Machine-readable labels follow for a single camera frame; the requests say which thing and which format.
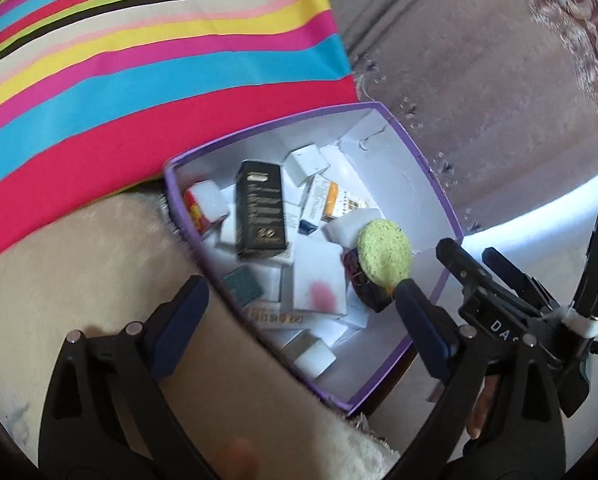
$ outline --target cardboard box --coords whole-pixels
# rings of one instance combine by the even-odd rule
[[[305,184],[311,176],[323,173],[330,167],[314,144],[294,150],[282,164],[295,186]]]
[[[346,315],[343,249],[325,240],[297,237],[293,264],[292,307],[338,318]]]
[[[305,330],[312,328],[319,321],[318,314],[287,312],[280,310],[280,307],[279,303],[256,300],[243,311],[260,330]]]
[[[326,204],[323,208],[323,219],[330,221],[340,218],[355,209],[368,207],[370,207],[368,200],[354,195],[346,189],[342,189],[336,182],[331,182],[326,197]]]
[[[237,173],[236,200],[239,256],[283,253],[287,244],[279,165],[245,160]]]

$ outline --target striped fabric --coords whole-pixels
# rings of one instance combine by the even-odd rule
[[[2,0],[0,252],[194,146],[354,100],[328,0]]]

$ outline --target white small box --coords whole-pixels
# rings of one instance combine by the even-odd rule
[[[302,235],[309,235],[319,228],[329,189],[330,180],[320,175],[313,176],[299,220],[299,232]]]
[[[295,183],[288,175],[284,167],[281,167],[281,193],[283,194],[284,202],[290,202],[291,204],[301,205],[303,199],[303,192],[305,190],[305,184],[301,186],[295,186]]]
[[[339,320],[320,319],[317,324],[310,329],[310,333],[321,339],[329,348],[348,332],[348,327],[339,323]]]
[[[330,167],[314,144],[294,150],[285,158],[282,165],[297,187],[304,184],[311,176],[323,173]]]
[[[361,208],[350,211],[340,218],[335,218],[324,226],[331,242],[345,249],[357,247],[361,230],[373,220],[381,218],[381,211],[376,208]]]
[[[228,204],[212,180],[192,184],[183,193],[183,202],[192,224],[202,236],[207,235],[218,222],[228,216]]]
[[[294,312],[314,312],[332,319],[346,315],[343,249],[325,240],[297,237],[292,272]]]
[[[311,380],[319,377],[337,357],[321,339],[301,332],[284,348],[284,354]]]

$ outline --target purple box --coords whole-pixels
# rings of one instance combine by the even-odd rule
[[[188,242],[197,264],[222,300],[241,322],[244,315],[223,288],[209,250],[195,230],[182,193],[192,183],[210,178],[222,189],[234,184],[242,160],[280,164],[288,153],[316,144],[331,164],[327,177],[358,178],[384,216],[396,221],[412,244],[410,277],[435,303],[447,271],[435,257],[441,238],[462,239],[457,217],[447,197],[406,130],[380,103],[316,108],[276,121],[258,124],[221,137],[170,160],[165,180],[170,212]],[[279,357],[265,338],[259,338]],[[393,369],[412,340],[394,305],[372,314],[368,327],[334,349],[337,361],[316,383],[280,361],[317,396],[353,413]]]

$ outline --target white fur mat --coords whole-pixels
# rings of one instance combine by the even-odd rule
[[[87,206],[0,256],[0,421],[28,457],[36,462],[66,333],[116,333],[144,320],[196,272],[156,204],[137,194]],[[214,296],[161,386],[204,456],[235,436],[251,440],[261,480],[379,479],[397,460],[314,399]]]

